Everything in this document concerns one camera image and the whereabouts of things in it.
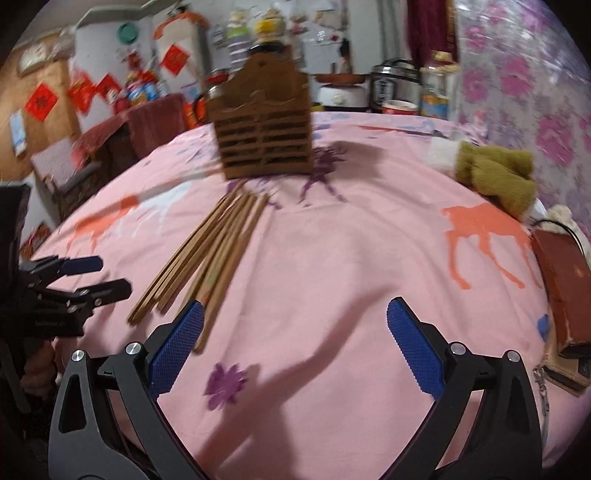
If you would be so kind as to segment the silver black rice cooker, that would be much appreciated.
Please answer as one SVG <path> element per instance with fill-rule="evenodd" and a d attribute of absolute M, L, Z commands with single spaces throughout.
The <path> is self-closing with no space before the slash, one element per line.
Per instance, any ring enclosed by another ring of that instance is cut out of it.
<path fill-rule="evenodd" d="M 370 110 L 381 112 L 383 104 L 401 100 L 419 106 L 421 74 L 411 60 L 386 60 L 370 71 Z"/>

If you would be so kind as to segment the brown leather case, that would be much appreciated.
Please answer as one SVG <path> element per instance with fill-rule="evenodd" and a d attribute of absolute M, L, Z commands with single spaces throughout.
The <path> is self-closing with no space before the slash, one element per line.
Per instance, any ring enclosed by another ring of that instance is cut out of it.
<path fill-rule="evenodd" d="M 570 233 L 536 229 L 532 246 L 548 299 L 542 372 L 580 396 L 590 386 L 590 267 Z"/>

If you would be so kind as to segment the white electric cooker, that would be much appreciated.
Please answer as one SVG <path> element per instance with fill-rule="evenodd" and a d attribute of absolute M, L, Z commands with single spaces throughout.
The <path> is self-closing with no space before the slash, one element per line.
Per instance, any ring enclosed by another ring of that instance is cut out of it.
<path fill-rule="evenodd" d="M 365 112 L 370 101 L 363 74 L 317 74 L 317 102 L 325 111 Z"/>

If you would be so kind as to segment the wooden chopstick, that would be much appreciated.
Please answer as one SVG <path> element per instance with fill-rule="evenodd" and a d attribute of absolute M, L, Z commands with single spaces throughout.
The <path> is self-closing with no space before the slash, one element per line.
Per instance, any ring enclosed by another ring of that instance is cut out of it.
<path fill-rule="evenodd" d="M 239 214 L 238 224 L 233 227 L 228 240 L 224 241 L 222 245 L 221 258 L 211 264 L 214 270 L 207 275 L 206 279 L 213 281 L 212 286 L 197 295 L 198 300 L 204 305 L 204 329 L 193 348 L 193 352 L 197 355 L 204 352 L 235 271 L 245 255 L 253 231 L 259 223 L 269 199 L 269 194 L 263 194 L 249 200 L 245 207 L 245 213 Z"/>
<path fill-rule="evenodd" d="M 236 205 L 243 196 L 243 186 L 245 180 L 238 181 L 184 240 L 131 309 L 126 320 L 128 325 L 139 325 L 153 309 L 160 314 L 168 311 L 179 292 L 204 261 L 212 243 L 221 235 L 222 229 L 230 224 L 229 217 L 238 209 Z"/>
<path fill-rule="evenodd" d="M 136 326 L 153 310 L 167 313 L 183 288 L 188 289 L 187 300 L 208 296 L 255 200 L 243 180 L 223 195 L 167 260 L 131 309 L 127 323 Z"/>
<path fill-rule="evenodd" d="M 211 218 L 204 222 L 197 234 L 183 248 L 179 258 L 173 262 L 171 270 L 164 276 L 164 280 L 156 289 L 154 296 L 155 309 L 159 314 L 163 315 L 170 309 L 178 294 L 197 272 L 215 235 L 221 231 L 223 216 L 230 212 L 230 208 L 245 193 L 250 192 L 239 190 L 228 206 L 213 212 Z"/>
<path fill-rule="evenodd" d="M 215 235 L 211 247 L 204 256 L 204 261 L 198 267 L 183 299 L 183 304 L 195 300 L 205 307 L 211 299 L 216 283 L 221 278 L 224 266 L 257 200 L 259 196 L 256 194 L 245 193 L 230 208 L 230 212 L 223 216 L 221 231 Z"/>

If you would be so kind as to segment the red diamond fu poster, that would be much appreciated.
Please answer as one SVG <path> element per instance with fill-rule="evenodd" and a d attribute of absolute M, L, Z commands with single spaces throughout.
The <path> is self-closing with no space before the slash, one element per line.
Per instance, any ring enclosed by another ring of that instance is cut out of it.
<path fill-rule="evenodd" d="M 171 44 L 164 53 L 160 66 L 176 77 L 184 68 L 188 59 L 189 54 L 184 49 L 176 44 Z"/>
<path fill-rule="evenodd" d="M 25 110 L 35 120 L 44 122 L 58 101 L 58 96 L 45 83 L 40 83 L 25 104 Z"/>

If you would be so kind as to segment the olive green plush towel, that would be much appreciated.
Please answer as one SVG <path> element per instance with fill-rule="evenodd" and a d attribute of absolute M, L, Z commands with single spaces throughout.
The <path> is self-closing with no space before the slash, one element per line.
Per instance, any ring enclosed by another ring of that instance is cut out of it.
<path fill-rule="evenodd" d="M 533 155 L 526 150 L 435 138 L 424 162 L 518 220 L 535 203 Z"/>

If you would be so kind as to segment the wooden slatted utensil holder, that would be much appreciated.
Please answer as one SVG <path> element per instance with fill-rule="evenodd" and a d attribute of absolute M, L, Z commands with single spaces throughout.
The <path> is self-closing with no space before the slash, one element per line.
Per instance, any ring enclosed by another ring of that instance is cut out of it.
<path fill-rule="evenodd" d="M 226 179 L 314 169 L 310 85 L 293 61 L 273 53 L 249 57 L 206 107 Z"/>

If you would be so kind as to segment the green round plate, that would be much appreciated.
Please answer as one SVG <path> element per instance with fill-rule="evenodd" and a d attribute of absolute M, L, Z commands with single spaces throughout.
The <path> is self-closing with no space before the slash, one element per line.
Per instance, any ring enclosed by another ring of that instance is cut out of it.
<path fill-rule="evenodd" d="M 118 27 L 116 36 L 121 44 L 132 45 L 139 37 L 139 28 L 135 23 L 127 21 Z"/>

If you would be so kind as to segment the glass jar with gold lid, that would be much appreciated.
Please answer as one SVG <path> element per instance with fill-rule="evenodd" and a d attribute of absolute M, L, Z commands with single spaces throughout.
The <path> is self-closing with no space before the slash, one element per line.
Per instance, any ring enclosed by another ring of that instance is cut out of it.
<path fill-rule="evenodd" d="M 459 117 L 460 64 L 449 52 L 433 51 L 420 70 L 420 114 L 456 122 Z"/>

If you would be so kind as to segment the red white bowl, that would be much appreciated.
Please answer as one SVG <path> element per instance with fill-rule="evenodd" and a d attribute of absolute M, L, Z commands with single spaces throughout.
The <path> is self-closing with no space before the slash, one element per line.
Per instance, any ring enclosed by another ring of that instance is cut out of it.
<path fill-rule="evenodd" d="M 406 100 L 386 100 L 382 105 L 382 113 L 387 115 L 417 115 L 419 107 Z"/>

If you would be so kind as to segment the wooden chair with cushion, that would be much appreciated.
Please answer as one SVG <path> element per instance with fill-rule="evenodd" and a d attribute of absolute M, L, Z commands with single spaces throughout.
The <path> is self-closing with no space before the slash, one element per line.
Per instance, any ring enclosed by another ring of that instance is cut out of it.
<path fill-rule="evenodd" d="M 72 160 L 72 140 L 65 137 L 33 153 L 35 174 L 49 192 L 61 221 L 69 217 L 104 185 L 102 165 L 89 161 L 81 167 Z"/>

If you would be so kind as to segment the cooking oil bottle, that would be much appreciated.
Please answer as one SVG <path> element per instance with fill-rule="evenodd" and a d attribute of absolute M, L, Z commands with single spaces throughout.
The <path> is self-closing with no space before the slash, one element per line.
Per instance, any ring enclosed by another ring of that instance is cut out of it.
<path fill-rule="evenodd" d="M 127 99 L 131 106 L 141 105 L 148 101 L 143 78 L 140 73 L 131 71 L 127 76 L 125 88 Z"/>

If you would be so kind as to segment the pink animal print tablecloth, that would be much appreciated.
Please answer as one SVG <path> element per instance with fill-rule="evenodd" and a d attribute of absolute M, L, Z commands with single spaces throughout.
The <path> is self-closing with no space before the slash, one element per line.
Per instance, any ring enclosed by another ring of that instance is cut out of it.
<path fill-rule="evenodd" d="M 214 479 L 378 479 L 425 418 L 386 320 L 402 296 L 448 341 L 475 354 L 516 350 L 532 370 L 546 292 L 526 230 L 423 163 L 427 120 L 314 114 L 320 174 L 254 179 L 263 211 L 204 353 L 191 355 L 159 404 Z M 96 254 L 103 269 L 55 287 L 127 278 L 125 302 L 100 308 L 60 360 L 116 353 L 170 321 L 126 317 L 181 243 L 231 187 L 214 131 L 187 131 L 87 201 L 36 257 Z"/>

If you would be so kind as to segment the dark red curtain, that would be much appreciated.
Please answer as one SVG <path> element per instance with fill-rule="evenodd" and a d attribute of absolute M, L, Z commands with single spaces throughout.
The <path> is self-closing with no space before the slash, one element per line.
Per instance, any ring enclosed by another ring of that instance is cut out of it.
<path fill-rule="evenodd" d="M 417 68 L 426 65 L 434 51 L 459 60 L 454 0 L 408 0 L 408 43 Z"/>

